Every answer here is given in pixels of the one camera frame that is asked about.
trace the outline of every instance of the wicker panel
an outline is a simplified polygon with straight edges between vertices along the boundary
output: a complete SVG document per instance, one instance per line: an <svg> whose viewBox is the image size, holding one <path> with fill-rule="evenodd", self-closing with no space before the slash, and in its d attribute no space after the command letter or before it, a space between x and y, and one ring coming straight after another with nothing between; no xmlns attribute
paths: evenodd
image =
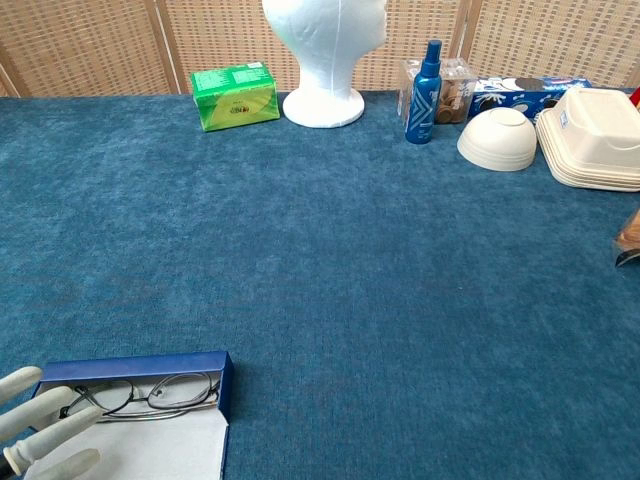
<svg viewBox="0 0 640 480"><path fill-rule="evenodd" d="M142 0L2 1L0 44L34 96L169 92Z"/></svg>
<svg viewBox="0 0 640 480"><path fill-rule="evenodd" d="M398 62L422 58L429 39L442 40L442 55L446 56L459 6L459 0L389 0L387 42L360 60L355 71L355 87L397 89Z"/></svg>
<svg viewBox="0 0 640 480"><path fill-rule="evenodd" d="M640 61L640 2L484 0L469 63L481 75L585 76L621 86Z"/></svg>
<svg viewBox="0 0 640 480"><path fill-rule="evenodd" d="M354 84L364 90L397 88L398 60L424 55L429 38L440 38L446 52L459 0L390 0L388 38L356 68ZM298 86L298 63L271 31L260 0L167 0L178 56L189 88L190 72L261 60L278 90Z"/></svg>

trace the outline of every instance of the open glasses case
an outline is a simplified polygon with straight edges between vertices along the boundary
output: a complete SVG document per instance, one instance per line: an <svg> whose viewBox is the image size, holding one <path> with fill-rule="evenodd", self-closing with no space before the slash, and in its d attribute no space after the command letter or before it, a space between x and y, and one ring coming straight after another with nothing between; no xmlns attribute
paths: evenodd
<svg viewBox="0 0 640 480"><path fill-rule="evenodd" d="M233 363L227 352L50 363L44 368L34 397L61 385L71 387L77 397L82 392L98 392L91 401L104 396L104 392L110 392L111 397L106 398L113 399L125 387L130 388L128 385L133 386L133 393L127 391L125 402L118 401L127 405L113 417L103 417L104 422L36 462L25 479L86 448L98 449L101 459L79 477L82 480L222 478L232 378ZM203 391L203 382L211 386L209 396L194 397L194 392ZM163 408L157 398L167 395L178 398L183 408L155 410L156 405ZM132 398L140 400L130 402ZM180 401L193 398L195 405ZM52 415L33 427L42 429L61 415Z"/></svg>

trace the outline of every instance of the blue spray bottle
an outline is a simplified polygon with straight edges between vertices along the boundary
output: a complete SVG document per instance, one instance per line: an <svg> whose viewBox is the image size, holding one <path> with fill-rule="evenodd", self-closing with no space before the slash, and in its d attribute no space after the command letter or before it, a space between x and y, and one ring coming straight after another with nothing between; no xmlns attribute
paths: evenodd
<svg viewBox="0 0 640 480"><path fill-rule="evenodd" d="M405 137L411 143L427 143L431 140L433 123L440 98L440 40L429 40L427 56L422 61L420 73L413 82L413 97Z"/></svg>

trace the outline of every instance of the clear plastic box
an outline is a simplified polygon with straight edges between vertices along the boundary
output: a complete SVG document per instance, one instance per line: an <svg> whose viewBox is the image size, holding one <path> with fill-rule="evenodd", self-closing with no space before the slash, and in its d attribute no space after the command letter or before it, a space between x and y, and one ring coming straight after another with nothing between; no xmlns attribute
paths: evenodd
<svg viewBox="0 0 640 480"><path fill-rule="evenodd" d="M398 115L403 124L409 118L413 81L420 71L422 60L402 60L399 68ZM436 112L436 123L461 123L467 119L473 91L478 77L462 58L442 59L440 64L442 88Z"/></svg>

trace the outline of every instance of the glasses frame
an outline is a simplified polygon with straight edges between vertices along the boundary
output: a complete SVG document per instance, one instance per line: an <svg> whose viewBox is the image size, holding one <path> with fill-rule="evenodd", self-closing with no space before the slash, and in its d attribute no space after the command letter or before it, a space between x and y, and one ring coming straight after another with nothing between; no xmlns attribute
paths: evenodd
<svg viewBox="0 0 640 480"><path fill-rule="evenodd" d="M175 379L179 379L182 377L194 377L199 376L208 379L209 387L202 390L200 394L194 397L191 400L187 400L184 402L178 402L167 406L159 406L157 404L153 404L152 397L158 396L162 393L162 389L167 386L168 383ZM130 386L130 392L127 400L120 406L114 409L108 409L100 404L95 398L95 394L105 391L109 388L110 385L113 385L115 382L126 383ZM79 396L74 399L71 404L66 407L60 409L60 418L67 418L69 415L69 410L76 406L81 401L88 401L92 405L95 405L105 412L102 414L102 420L100 423L106 422L131 422L131 421L149 421L149 420L164 420L168 418L175 418L181 415L184 415L193 410L200 410L204 408L209 408L218 405L218 400L220 398L220 380L213 380L208 373L180 373L176 375L169 375L168 377L164 377L158 383L156 383L153 388L149 391L149 394L145 396L136 397L136 394L139 394L138 388L131 382L126 379L114 379L110 382L105 382L102 384L95 385L93 387L87 387L84 385L77 385L74 390ZM210 397L214 397L212 401L207 401ZM123 410L125 407L135 402L147 402L151 411L146 412L134 412L134 413L118 413Z"/></svg>

